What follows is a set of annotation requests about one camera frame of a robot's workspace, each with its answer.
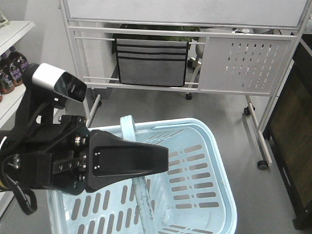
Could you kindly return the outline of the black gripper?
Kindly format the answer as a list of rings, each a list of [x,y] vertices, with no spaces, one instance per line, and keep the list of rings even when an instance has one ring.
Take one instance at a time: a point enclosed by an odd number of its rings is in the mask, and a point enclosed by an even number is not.
[[[58,124],[14,128],[6,133],[0,151],[1,188],[81,194],[85,189],[89,135],[82,116],[64,115]]]

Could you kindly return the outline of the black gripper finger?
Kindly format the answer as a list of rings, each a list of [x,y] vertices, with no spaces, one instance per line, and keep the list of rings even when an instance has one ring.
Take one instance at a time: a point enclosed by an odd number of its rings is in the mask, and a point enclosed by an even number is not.
[[[124,140],[107,131],[91,131],[84,181],[88,193],[122,180],[168,169],[169,150],[166,147]]]

